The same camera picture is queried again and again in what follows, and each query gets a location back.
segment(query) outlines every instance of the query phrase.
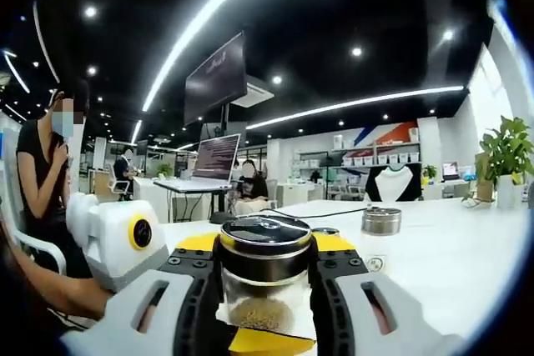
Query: green plant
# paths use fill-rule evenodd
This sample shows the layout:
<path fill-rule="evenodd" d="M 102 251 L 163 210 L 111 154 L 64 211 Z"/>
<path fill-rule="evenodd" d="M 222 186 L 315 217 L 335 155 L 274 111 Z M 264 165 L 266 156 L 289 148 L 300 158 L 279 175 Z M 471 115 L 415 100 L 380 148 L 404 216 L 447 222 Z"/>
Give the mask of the green plant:
<path fill-rule="evenodd" d="M 165 177 L 170 177 L 173 173 L 173 168 L 170 167 L 170 164 L 163 163 L 158 166 L 158 175 L 163 174 Z"/>
<path fill-rule="evenodd" d="M 482 136 L 480 145 L 489 157 L 485 179 L 496 184 L 501 175 L 511 174 L 514 183 L 519 184 L 525 173 L 534 174 L 530 160 L 534 145 L 527 139 L 528 128 L 521 118 L 510 120 L 501 116 L 500 129 L 492 129 L 495 136 L 489 133 Z M 480 177 L 481 171 L 481 163 L 477 163 L 476 175 Z"/>
<path fill-rule="evenodd" d="M 437 168 L 436 166 L 428 165 L 425 168 L 423 168 L 423 177 L 428 177 L 429 179 L 435 178 L 437 175 Z"/>

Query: face mask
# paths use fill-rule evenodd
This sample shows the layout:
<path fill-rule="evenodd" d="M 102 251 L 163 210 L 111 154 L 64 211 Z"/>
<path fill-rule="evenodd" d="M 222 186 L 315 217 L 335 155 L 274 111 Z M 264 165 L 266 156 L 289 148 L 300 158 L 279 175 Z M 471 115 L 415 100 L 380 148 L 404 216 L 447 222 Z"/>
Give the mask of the face mask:
<path fill-rule="evenodd" d="M 64 138 L 74 135 L 74 112 L 52 112 L 52 130 Z"/>
<path fill-rule="evenodd" d="M 241 173 L 245 178 L 252 178 L 254 176 L 254 167 L 252 167 L 252 164 L 246 163 L 241 168 Z"/>

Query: black ceiling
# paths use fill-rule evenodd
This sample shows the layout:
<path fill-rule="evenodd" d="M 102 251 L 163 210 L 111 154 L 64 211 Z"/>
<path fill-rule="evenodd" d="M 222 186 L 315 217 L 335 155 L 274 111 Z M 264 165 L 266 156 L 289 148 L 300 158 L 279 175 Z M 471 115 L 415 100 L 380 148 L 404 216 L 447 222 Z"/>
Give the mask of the black ceiling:
<path fill-rule="evenodd" d="M 185 49 L 143 113 L 174 42 L 207 1 L 38 0 L 44 42 L 60 78 L 67 74 L 89 82 L 86 137 L 108 135 L 109 129 L 114 139 L 129 141 L 142 119 L 138 139 L 175 133 L 167 146 L 197 142 L 200 123 L 182 131 L 185 78 L 241 30 L 247 73 L 267 83 L 275 74 L 284 79 L 270 86 L 273 99 L 250 109 L 231 107 L 230 120 L 252 123 L 377 94 L 467 85 L 481 44 L 491 34 L 486 0 L 229 0 Z M 88 5 L 98 10 L 92 20 L 83 17 Z M 18 55 L 13 64 L 31 93 L 13 78 L 1 96 L 33 118 L 43 113 L 55 80 L 39 46 L 31 4 L 24 17 L 13 25 L 9 50 Z M 447 29 L 455 36 L 444 42 Z M 351 56 L 353 47 L 362 49 L 361 57 Z M 87 76 L 89 65 L 98 68 L 94 77 Z M 267 134 L 291 137 L 299 128 L 333 131 L 340 120 L 343 128 L 383 123 L 385 113 L 390 123 L 427 116 L 431 109 L 447 117 L 465 96 L 462 91 L 346 108 L 259 128 L 249 140 L 252 145 L 264 143 Z M 204 119 L 218 120 L 218 110 Z"/>

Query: white pot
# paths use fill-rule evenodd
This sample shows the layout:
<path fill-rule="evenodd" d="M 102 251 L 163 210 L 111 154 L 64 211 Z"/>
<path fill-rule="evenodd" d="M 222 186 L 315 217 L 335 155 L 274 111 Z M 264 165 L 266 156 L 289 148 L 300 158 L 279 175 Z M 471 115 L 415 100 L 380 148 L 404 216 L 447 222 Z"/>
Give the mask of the white pot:
<path fill-rule="evenodd" d="M 501 175 L 497 181 L 497 207 L 519 208 L 521 205 L 522 185 L 514 185 L 510 175 Z"/>

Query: yellow ring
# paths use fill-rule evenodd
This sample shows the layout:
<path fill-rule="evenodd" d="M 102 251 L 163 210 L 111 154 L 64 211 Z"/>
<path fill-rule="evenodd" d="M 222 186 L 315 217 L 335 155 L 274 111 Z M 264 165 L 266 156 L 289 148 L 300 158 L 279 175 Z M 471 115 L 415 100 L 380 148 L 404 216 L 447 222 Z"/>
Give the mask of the yellow ring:
<path fill-rule="evenodd" d="M 130 245 L 132 245 L 132 248 L 134 248 L 135 250 L 143 250 L 144 248 L 148 246 L 147 244 L 146 246 L 141 247 L 137 244 L 137 242 L 135 242 L 135 237 L 134 237 L 135 224 L 137 224 L 139 220 L 144 220 L 147 223 L 149 223 L 148 219 L 146 219 L 142 214 L 135 214 L 130 219 L 130 224 L 128 226 L 128 239 L 130 241 Z"/>

